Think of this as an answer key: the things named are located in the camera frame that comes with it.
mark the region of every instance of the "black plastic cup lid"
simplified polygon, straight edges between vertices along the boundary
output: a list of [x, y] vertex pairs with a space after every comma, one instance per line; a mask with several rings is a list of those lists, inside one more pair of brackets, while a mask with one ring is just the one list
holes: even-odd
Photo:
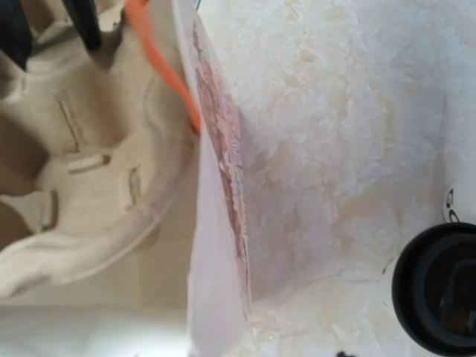
[[476, 355], [476, 226], [448, 223], [404, 249], [392, 282], [407, 334], [442, 356]]

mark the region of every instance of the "cardboard drink carrier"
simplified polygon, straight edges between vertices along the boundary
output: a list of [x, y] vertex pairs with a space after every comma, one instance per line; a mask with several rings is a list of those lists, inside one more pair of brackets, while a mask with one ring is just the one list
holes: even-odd
[[0, 356], [223, 356], [239, 115], [192, 1], [4, 3]]

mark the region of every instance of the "orange cable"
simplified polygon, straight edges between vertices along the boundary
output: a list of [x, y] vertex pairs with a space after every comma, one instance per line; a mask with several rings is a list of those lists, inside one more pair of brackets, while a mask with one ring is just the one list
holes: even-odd
[[141, 42], [146, 58], [162, 80], [182, 98], [193, 128], [200, 132], [200, 114], [190, 92], [154, 46], [152, 32], [144, 11], [146, 2], [147, 0], [126, 0], [126, 14], [129, 22]]

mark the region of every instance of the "orange cord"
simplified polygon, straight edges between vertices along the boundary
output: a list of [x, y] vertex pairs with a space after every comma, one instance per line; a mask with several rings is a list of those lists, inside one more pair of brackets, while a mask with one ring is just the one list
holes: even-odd
[[190, 92], [154, 46], [152, 32], [150, 31], [147, 15], [144, 11], [146, 2], [147, 0], [126, 0], [126, 14], [129, 22], [137, 33], [142, 45], [142, 50], [150, 64], [162, 77], [162, 80], [182, 98], [193, 128], [197, 132], [200, 132], [200, 114], [193, 102]]

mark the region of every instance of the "beige marble countertop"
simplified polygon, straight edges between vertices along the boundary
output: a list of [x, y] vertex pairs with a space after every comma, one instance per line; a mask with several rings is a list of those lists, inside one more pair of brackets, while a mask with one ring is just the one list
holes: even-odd
[[476, 3], [200, 11], [244, 117], [254, 308], [232, 356], [418, 356], [379, 284], [476, 160]]

